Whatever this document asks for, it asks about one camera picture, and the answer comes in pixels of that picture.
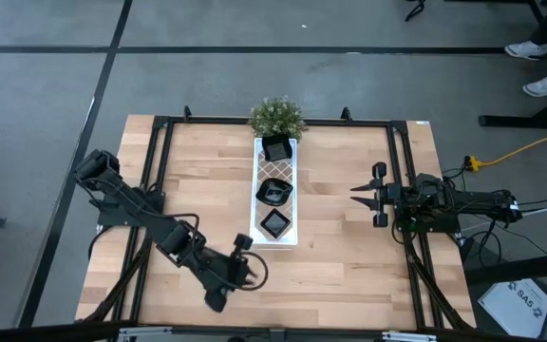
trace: white tray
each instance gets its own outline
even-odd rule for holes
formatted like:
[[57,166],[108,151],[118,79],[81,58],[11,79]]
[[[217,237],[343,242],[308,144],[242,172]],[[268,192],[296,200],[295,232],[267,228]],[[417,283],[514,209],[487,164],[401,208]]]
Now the white tray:
[[[265,161],[265,154],[261,144],[261,138],[255,139],[255,155],[253,158],[253,197],[251,204],[251,228],[250,236],[255,247],[266,249],[289,249],[298,243],[297,234],[297,143],[296,139],[290,139],[292,158],[282,161]],[[268,178],[277,178],[292,185],[292,193],[284,205],[273,207],[256,199],[256,192],[261,182]],[[276,239],[267,233],[260,225],[261,221],[273,210],[277,209],[291,224],[283,235]]]

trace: white sneaker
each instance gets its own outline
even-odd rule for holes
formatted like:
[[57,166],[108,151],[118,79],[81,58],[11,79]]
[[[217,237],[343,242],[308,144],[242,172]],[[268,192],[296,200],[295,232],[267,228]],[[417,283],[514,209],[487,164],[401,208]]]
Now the white sneaker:
[[542,78],[537,82],[525,85],[522,88],[525,94],[532,97],[544,97],[547,96],[547,77]]
[[547,44],[537,45],[531,41],[524,43],[511,44],[504,48],[505,53],[512,57],[524,58],[530,61],[538,61],[538,57],[542,57],[547,53]]

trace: floor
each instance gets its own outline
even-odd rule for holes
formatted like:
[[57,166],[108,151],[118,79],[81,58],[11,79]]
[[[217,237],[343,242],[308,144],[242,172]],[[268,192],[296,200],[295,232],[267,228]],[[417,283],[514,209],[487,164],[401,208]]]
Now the floor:
[[[398,0],[134,1],[120,46],[499,48],[536,27],[523,4]],[[123,0],[0,0],[0,46],[108,47]],[[67,52],[82,52],[80,48]],[[28,291],[51,213],[106,51],[0,53],[0,329],[13,327]],[[531,115],[547,105],[520,87],[547,74],[502,54],[144,53],[117,54],[88,151],[112,152],[127,114],[247,116],[263,97],[289,95],[308,117],[430,121],[443,169],[466,154],[494,159],[546,130],[482,128],[477,117]],[[547,143],[466,175],[469,189],[547,198]],[[82,289],[97,212],[72,199],[35,325],[71,322]],[[464,219],[468,227],[474,221]],[[547,251],[547,214],[512,229]],[[538,257],[524,239],[500,235],[503,257]]]

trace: wooden table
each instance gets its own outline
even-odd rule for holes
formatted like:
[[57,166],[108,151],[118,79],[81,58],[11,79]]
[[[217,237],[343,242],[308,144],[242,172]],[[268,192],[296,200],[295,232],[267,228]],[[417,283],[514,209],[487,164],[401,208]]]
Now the wooden table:
[[[152,122],[153,116],[128,117],[118,156],[121,174],[131,185],[139,183]],[[407,126],[416,172],[440,176],[429,124],[408,122]],[[247,125],[174,126],[164,212],[199,214],[199,229],[208,246],[224,254],[232,251],[237,233],[248,234],[253,145]],[[399,137],[397,146],[402,149]],[[375,162],[389,165],[389,158],[387,134],[382,128],[312,127],[298,151],[299,244],[292,251],[259,252],[270,268],[265,287],[230,294],[225,311],[215,313],[204,304],[204,290],[189,270],[176,268],[154,246],[140,323],[415,329],[404,247],[392,240],[389,229],[373,228],[370,211],[349,199],[351,187],[371,179],[370,167]],[[154,160],[152,180],[158,160]],[[406,173],[402,158],[401,170]],[[386,182],[393,181],[390,174],[388,171]],[[119,278],[128,231],[127,227],[113,228],[94,246],[78,318],[94,311]],[[463,319],[475,325],[456,245],[446,235],[428,237],[437,283]],[[133,287],[130,284],[128,288],[123,317],[129,316]],[[423,285],[422,299],[431,325]]]

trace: potted plant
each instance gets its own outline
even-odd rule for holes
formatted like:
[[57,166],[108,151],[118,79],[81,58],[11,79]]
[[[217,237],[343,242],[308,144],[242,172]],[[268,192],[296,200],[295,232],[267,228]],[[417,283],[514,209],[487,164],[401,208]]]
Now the potted plant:
[[251,109],[253,117],[248,124],[253,128],[255,137],[266,138],[287,135],[301,140],[308,127],[301,117],[301,106],[289,101],[288,97],[263,99],[263,102]]

